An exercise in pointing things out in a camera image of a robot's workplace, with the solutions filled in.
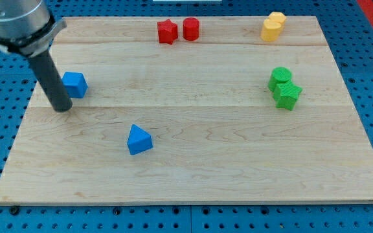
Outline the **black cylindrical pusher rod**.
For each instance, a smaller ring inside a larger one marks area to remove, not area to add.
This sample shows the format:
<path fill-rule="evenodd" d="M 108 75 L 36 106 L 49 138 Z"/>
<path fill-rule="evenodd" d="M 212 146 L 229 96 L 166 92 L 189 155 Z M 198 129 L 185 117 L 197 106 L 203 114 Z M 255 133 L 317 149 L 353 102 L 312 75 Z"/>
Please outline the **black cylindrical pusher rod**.
<path fill-rule="evenodd" d="M 70 110 L 73 106 L 72 100 L 49 51 L 45 50 L 34 57 L 28 58 L 28 62 L 55 112 L 62 113 Z"/>

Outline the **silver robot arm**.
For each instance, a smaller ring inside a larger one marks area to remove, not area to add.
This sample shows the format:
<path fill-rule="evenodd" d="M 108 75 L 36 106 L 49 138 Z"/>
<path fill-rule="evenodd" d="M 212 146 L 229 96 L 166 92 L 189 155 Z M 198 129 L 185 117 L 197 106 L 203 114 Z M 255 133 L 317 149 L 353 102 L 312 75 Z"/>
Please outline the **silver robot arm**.
<path fill-rule="evenodd" d="M 25 57 L 56 112 L 73 103 L 49 53 L 49 45 L 67 27 L 44 0 L 0 0 L 0 50 Z"/>

